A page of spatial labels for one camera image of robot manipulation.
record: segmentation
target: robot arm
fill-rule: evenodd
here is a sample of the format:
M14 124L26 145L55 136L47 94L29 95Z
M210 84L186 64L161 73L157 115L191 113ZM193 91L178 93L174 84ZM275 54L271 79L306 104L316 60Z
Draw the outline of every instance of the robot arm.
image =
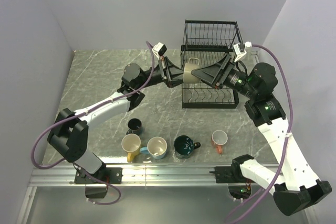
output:
M235 63L246 54L245 46L250 47L251 43L235 45L234 57L227 54L211 66L193 70L192 75L214 89L228 86L248 97L249 100L245 104L246 111L269 143L277 161L280 162L288 121L280 103L272 94L278 83L275 68L267 63L258 63L249 75L234 69ZM165 51L164 44L159 43L154 46L153 53L158 59L158 64L153 70L147 87L164 82L167 87L173 88L183 83L183 70L164 56ZM112 96L97 104L138 89L146 82L150 72L151 69L143 71L134 63L127 65L122 76L121 87ZM93 177L103 180L106 177L106 165L87 150L88 130L117 114L136 108L143 98L144 94L137 92L129 97L107 103L93 112L54 128L50 132L48 142L68 162L75 162ZM56 122L89 111L97 104L77 111L64 109L58 114ZM267 188L275 173L259 164L250 155L243 155L233 159L232 172L228 175L236 180L248 178L261 187ZM278 177L270 191L278 208L285 215L292 215L318 203L330 192L329 182L321 181L314 173L294 137L290 135L282 175Z

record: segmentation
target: white wall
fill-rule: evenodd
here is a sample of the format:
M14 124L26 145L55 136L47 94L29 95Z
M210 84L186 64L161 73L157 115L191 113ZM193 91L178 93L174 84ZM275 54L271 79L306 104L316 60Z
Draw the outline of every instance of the white wall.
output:
M47 0L73 49L179 48L185 19L237 20L263 43L286 0Z
M335 13L335 0L287 0L264 43L279 58L289 82L296 140L314 171L334 190ZM282 85L275 94L287 104ZM314 207L321 224L335 223L334 203L332 193Z
M72 51L45 0L0 7L0 222L12 224L33 168L29 152L55 118Z

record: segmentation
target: red mug handle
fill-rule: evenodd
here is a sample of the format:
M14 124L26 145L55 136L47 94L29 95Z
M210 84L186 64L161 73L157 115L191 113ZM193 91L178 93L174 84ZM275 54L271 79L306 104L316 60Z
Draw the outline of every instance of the red mug handle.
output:
M223 149L222 149L222 146L221 146L221 145L218 145L218 146L216 147L216 149L217 149L217 152L218 152L219 154L222 154L222 153L223 153Z

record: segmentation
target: beige mug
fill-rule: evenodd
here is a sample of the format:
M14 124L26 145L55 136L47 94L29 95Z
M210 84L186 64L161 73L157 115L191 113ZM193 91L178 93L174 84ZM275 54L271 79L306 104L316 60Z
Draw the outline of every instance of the beige mug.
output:
M128 134L122 139L121 147L127 152L127 162L132 162L140 153L141 140L138 135Z
M196 60L197 64L190 63L190 60ZM184 70L183 70L183 83L198 83L200 81L200 78L193 76L191 74L192 70L200 68L200 59L198 58L189 58L188 62L184 65Z

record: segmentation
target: metal frame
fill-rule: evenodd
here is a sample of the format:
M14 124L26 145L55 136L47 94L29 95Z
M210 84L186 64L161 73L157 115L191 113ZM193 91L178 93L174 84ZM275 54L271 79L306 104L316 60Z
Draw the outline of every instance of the metal frame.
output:
M21 210L19 212L19 216L17 217L16 224L26 224L28 220L28 216L30 213L31 206L34 202L35 193L37 187L28 186L25 198L23 200Z
M121 167L123 176L118 187L125 186L218 186L214 167L218 164L108 164L107 167ZM277 164L267 164L276 171ZM30 187L85 186L74 184L76 170L72 165L58 165L49 170L34 169L29 181Z

